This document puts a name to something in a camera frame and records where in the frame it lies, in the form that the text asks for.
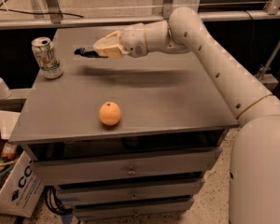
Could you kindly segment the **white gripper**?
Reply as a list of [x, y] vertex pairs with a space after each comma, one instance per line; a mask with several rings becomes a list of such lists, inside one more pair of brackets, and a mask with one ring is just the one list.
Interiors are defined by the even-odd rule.
[[107, 58], [122, 58], [128, 54], [134, 58], [146, 56], [145, 25], [137, 23], [128, 26], [123, 32], [115, 31], [97, 40], [93, 48], [98, 55]]

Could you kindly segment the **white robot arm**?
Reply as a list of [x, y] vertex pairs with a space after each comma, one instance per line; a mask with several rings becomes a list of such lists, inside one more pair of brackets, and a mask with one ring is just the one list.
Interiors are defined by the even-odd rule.
[[230, 224], [280, 224], [280, 100], [216, 42], [193, 9], [113, 32], [93, 48], [108, 58], [193, 52], [241, 126], [231, 152]]

